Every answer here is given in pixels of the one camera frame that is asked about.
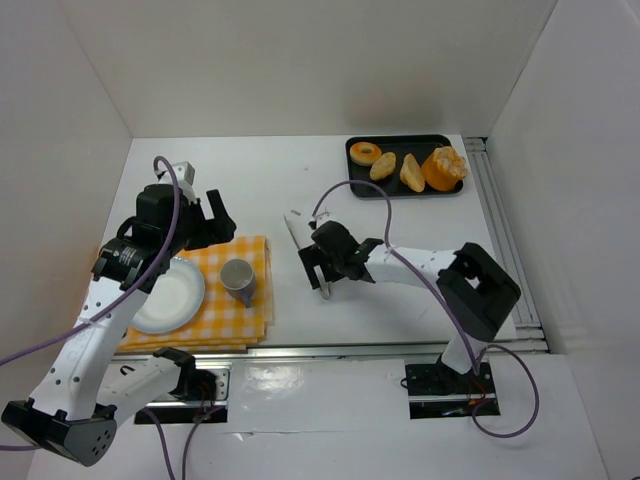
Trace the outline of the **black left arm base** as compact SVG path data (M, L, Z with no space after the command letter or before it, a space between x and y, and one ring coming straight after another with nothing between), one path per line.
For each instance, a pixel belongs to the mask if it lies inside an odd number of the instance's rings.
M208 369L204 380L195 383L185 398L164 394L150 402L149 409L162 425L187 425L196 420L222 424L228 420L231 371L225 367Z

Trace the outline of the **stainless steel serving tongs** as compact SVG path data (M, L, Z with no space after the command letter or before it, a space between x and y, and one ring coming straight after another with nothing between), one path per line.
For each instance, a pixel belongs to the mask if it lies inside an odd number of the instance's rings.
M311 245L309 228L301 215L296 215L293 211L283 215L285 225L290 233L297 251ZM331 297L330 285L326 282L320 266L314 266L314 273L319 282L319 295L323 300L328 301Z

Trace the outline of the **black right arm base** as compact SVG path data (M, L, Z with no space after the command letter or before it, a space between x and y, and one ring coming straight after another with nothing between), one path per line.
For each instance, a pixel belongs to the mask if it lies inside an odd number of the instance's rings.
M470 417L478 407L478 416L499 416L493 374L488 362L480 374L459 375L440 362L407 364L400 386L407 391L411 419Z

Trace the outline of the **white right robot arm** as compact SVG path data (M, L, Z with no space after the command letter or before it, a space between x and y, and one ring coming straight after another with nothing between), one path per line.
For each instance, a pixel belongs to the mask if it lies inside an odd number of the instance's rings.
M342 279L428 290L456 331L440 357L459 374L480 373L480 362L521 297L521 289L483 247L456 250L397 247L387 239L357 241L335 220L313 222L311 244L300 249L312 289Z

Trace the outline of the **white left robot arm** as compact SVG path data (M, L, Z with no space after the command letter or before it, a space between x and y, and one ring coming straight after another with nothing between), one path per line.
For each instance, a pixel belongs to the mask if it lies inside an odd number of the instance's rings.
M171 259L233 239L236 225L219 192L206 196L210 219L188 186L153 184L138 194L135 214L100 250L72 336L29 397L7 404L1 416L6 426L33 446L90 467L107 453L117 428L149 402L163 395L214 398L215 376L198 369L192 354L171 347L103 383L133 317Z

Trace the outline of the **oval bread roll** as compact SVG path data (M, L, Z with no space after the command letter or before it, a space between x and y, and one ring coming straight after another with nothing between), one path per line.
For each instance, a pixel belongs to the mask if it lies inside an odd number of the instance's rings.
M383 153L371 166L369 177L377 182L392 175L396 168L396 155L393 152Z

